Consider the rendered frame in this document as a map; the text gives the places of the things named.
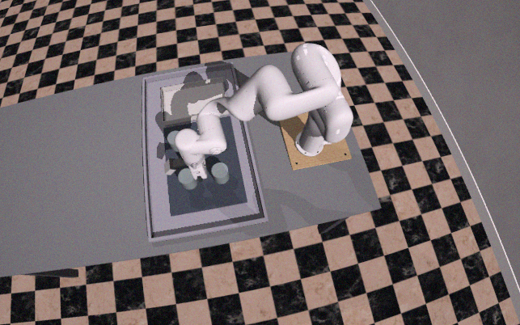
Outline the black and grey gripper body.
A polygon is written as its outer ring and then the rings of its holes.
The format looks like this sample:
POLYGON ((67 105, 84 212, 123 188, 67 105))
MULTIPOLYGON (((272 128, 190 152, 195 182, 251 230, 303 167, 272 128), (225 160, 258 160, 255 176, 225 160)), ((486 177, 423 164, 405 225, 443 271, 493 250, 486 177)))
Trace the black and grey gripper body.
POLYGON ((197 168, 195 170, 193 170, 192 167, 190 167, 190 166, 189 166, 189 170, 191 171, 192 177, 195 180, 197 180, 197 176, 200 176, 202 179, 207 178, 207 170, 206 170, 204 160, 201 164, 199 164, 199 166, 197 166, 197 168))

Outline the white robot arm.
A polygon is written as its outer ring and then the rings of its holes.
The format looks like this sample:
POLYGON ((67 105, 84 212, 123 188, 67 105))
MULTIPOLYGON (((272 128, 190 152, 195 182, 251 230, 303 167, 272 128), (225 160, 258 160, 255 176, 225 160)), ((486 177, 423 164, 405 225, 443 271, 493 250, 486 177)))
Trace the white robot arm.
POLYGON ((164 163, 165 175, 187 165, 195 170, 205 154, 226 150, 219 118, 225 110, 241 121, 250 121, 262 110, 274 121, 308 112, 295 145, 309 157, 319 154, 326 144, 343 140, 351 128, 353 113, 340 91, 340 68, 334 56, 321 45, 300 44, 292 53, 291 65, 303 92, 294 94, 276 66, 261 66, 231 97, 213 99, 202 108, 197 116, 199 135, 193 129, 181 129, 175 135, 175 146, 182 158, 169 158, 164 163))

